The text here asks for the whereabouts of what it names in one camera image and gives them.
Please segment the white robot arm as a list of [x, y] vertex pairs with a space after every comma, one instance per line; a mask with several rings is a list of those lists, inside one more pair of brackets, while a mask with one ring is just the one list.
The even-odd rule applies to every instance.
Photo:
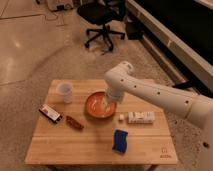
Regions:
[[199, 127], [203, 139], [197, 171], [213, 171], [213, 98], [137, 79], [133, 71], [133, 65], [123, 61], [105, 73], [107, 101], [118, 102], [127, 92]]

